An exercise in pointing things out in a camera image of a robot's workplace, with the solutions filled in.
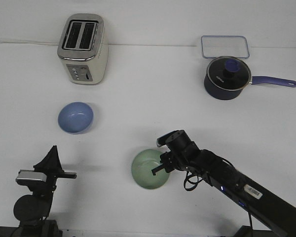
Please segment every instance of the blue bowl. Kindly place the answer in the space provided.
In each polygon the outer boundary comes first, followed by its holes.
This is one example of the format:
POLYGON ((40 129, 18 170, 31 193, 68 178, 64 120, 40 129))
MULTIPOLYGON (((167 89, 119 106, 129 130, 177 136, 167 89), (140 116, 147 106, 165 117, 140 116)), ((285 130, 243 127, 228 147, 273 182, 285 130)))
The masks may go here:
POLYGON ((58 115, 58 124, 68 133, 82 133, 92 124, 93 111, 90 106, 82 102, 66 105, 58 115))

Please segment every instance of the toaster control knob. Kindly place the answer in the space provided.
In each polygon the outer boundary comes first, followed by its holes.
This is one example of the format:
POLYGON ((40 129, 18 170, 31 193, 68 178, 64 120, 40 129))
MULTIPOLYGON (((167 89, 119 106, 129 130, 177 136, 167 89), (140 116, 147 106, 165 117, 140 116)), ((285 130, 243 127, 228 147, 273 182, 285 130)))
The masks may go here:
POLYGON ((81 68, 81 69, 80 69, 80 74, 81 74, 82 76, 83 76, 83 75, 86 75, 87 72, 88 72, 88 69, 86 69, 86 68, 81 68))

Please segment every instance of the barcode sticker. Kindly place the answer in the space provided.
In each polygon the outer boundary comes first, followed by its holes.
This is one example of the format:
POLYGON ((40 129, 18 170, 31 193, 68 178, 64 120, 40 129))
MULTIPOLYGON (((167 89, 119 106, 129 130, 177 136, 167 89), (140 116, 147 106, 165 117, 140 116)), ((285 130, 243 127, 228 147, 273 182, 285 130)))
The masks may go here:
POLYGON ((251 196, 255 197, 256 199, 260 199, 262 197, 262 193, 258 190, 252 188, 250 185, 246 184, 244 190, 250 194, 251 196))

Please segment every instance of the toaster slot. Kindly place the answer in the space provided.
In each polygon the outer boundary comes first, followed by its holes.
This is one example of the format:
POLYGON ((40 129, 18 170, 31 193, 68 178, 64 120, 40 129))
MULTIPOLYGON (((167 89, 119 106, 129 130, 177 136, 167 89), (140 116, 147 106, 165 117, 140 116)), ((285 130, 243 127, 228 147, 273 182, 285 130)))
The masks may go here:
POLYGON ((67 38, 66 48, 75 48, 80 29, 81 29, 81 22, 72 22, 70 27, 69 36, 67 38))
POLYGON ((85 23, 80 48, 82 49, 90 49, 92 43, 92 35, 95 24, 94 23, 85 23))

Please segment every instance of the toaster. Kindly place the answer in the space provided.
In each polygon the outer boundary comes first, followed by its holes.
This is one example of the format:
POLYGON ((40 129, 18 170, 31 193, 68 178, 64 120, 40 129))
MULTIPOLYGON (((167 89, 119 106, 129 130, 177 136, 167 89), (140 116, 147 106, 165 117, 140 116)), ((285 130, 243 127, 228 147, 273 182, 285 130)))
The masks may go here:
POLYGON ((108 52, 109 45, 101 16, 79 13, 68 18, 57 54, 72 82, 99 83, 104 76, 108 52))

